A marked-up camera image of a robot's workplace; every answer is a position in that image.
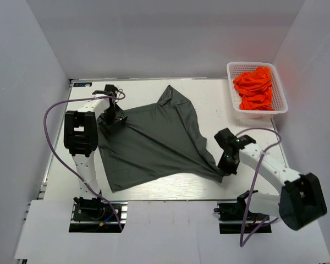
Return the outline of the dark grey t shirt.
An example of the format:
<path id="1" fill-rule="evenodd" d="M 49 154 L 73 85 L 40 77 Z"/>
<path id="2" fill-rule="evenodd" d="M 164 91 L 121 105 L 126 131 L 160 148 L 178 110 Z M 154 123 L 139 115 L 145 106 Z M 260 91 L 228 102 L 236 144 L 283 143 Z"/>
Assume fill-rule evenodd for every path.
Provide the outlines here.
<path id="1" fill-rule="evenodd" d="M 113 192 L 178 173 L 222 181 L 195 108 L 176 89 L 168 86 L 156 103 L 125 114 L 125 124 L 111 134 L 98 127 L 98 149 Z"/>

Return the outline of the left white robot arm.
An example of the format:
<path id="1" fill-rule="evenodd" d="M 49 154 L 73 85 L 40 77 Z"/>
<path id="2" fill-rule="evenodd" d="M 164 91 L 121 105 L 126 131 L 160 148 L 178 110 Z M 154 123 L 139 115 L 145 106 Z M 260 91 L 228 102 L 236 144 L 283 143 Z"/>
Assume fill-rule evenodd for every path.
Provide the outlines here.
<path id="1" fill-rule="evenodd" d="M 126 123 L 127 115 L 117 105 L 124 99 L 123 90 L 106 85 L 104 90 L 92 93 L 92 99 L 64 117 L 64 147 L 68 149 L 76 166 L 81 196 L 101 194 L 95 170 L 95 151 L 99 136 L 108 137 L 118 132 Z"/>

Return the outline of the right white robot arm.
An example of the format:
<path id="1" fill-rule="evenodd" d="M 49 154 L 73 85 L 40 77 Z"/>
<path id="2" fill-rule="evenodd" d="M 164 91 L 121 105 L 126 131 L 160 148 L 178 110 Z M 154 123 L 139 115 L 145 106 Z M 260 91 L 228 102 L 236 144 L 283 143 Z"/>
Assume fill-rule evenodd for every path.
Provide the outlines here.
<path id="1" fill-rule="evenodd" d="M 220 170 L 231 175 L 237 173 L 239 165 L 247 165 L 257 169 L 278 192 L 270 195 L 248 190 L 235 203 L 218 204 L 214 211 L 221 221 L 261 221 L 271 216 L 281 219 L 290 229 L 299 230 L 327 213 L 321 184 L 314 174 L 302 174 L 278 162 L 248 135 L 238 137 L 225 128 L 214 138 L 223 149 Z"/>

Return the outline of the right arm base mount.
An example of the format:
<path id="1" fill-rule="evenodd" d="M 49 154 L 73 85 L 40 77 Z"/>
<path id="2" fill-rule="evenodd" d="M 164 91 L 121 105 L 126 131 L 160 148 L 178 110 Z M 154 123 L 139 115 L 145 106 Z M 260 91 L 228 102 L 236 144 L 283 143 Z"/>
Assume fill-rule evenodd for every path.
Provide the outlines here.
<path id="1" fill-rule="evenodd" d="M 218 215 L 220 234 L 240 234 L 244 209 L 237 202 L 221 202 L 213 209 Z M 248 212 L 245 234 L 251 233 L 266 217 L 264 214 Z"/>

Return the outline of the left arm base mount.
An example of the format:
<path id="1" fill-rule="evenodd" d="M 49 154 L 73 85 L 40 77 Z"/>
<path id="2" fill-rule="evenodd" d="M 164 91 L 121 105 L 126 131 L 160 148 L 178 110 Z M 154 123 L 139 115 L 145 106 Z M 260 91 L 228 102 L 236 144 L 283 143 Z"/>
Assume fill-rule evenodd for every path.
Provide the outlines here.
<path id="1" fill-rule="evenodd" d="M 70 233 L 121 233 L 116 216 L 107 203 L 100 203 L 99 208 L 81 208 L 74 203 Z"/>

